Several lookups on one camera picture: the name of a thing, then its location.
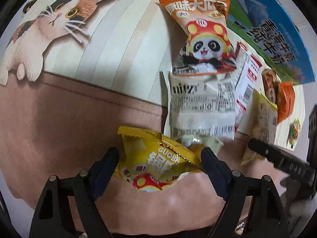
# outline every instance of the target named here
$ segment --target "barcode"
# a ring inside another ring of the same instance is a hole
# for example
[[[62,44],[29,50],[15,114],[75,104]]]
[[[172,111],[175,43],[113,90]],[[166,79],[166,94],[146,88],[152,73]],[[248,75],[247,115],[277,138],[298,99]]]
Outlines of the barcode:
[[[250,97],[252,95],[252,91],[253,91],[253,88],[250,85],[248,85],[242,99],[246,104],[249,103]]]
[[[228,126],[216,126],[215,127],[215,136],[225,136],[233,131],[234,125]]]

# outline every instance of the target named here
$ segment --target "red and white box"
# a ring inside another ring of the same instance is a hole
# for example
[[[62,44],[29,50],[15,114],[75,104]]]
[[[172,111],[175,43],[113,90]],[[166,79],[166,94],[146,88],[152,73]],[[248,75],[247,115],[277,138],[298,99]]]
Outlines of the red and white box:
[[[247,110],[248,103],[256,84],[257,75],[262,64],[259,60],[248,51],[247,47],[238,42],[236,50],[237,72],[234,75],[236,88],[236,122],[235,131],[238,129],[242,116]]]

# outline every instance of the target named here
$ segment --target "food image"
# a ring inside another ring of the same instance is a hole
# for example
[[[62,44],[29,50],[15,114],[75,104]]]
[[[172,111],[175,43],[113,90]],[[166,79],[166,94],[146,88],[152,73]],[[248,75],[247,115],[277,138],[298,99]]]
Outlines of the food image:
[[[294,147],[301,131],[301,123],[296,119],[289,127],[287,141],[291,144],[291,148]]]
[[[265,95],[268,100],[274,104],[277,101],[277,76],[273,69],[262,72],[262,80],[264,85]]]

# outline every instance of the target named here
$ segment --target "yellow wrapper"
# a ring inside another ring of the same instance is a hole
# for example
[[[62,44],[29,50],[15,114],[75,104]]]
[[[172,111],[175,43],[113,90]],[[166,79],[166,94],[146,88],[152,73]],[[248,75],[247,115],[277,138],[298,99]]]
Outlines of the yellow wrapper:
[[[161,133],[121,126],[118,134],[123,137],[125,154],[114,175],[138,190],[160,191],[182,173],[202,169],[196,154]]]
[[[277,105],[269,101],[264,94],[253,90],[253,106],[256,120],[252,127],[251,138],[274,145],[277,126]],[[254,159],[264,160],[265,157],[247,147],[241,165],[246,165]]]

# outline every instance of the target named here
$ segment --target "food packaging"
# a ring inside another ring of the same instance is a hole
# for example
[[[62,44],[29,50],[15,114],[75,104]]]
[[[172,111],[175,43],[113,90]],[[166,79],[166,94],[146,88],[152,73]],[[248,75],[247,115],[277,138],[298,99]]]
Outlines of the food packaging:
[[[118,134],[125,153],[114,176],[128,180],[138,190],[161,191],[182,173],[202,169],[199,156],[161,133],[121,126]]]
[[[236,69],[226,18],[230,0],[159,0],[188,35],[173,66],[184,76],[227,73]]]
[[[255,111],[250,138],[259,139],[267,144],[274,145],[277,126],[277,105],[270,102],[264,94],[253,91],[253,109]],[[254,159],[265,158],[248,147],[246,148],[241,165],[246,165]]]
[[[277,124],[282,122],[293,113],[295,91],[291,82],[278,84],[277,95]]]
[[[236,123],[235,130],[238,129],[240,121],[247,110],[256,84],[257,75],[262,64],[248,51],[247,47],[239,42],[236,50],[237,69],[231,73],[231,78],[235,85],[236,97]]]
[[[200,158],[200,152],[205,147],[209,147],[217,156],[223,142],[217,138],[202,137],[199,135],[184,135],[182,145],[194,152]]]
[[[268,69],[262,72],[262,80],[263,80],[263,86],[264,86],[264,92],[267,97],[267,99],[276,104],[277,102],[277,76],[275,73],[275,70]]]
[[[164,73],[168,117],[164,133],[181,142],[185,135],[234,139],[235,96],[230,79],[201,81]]]

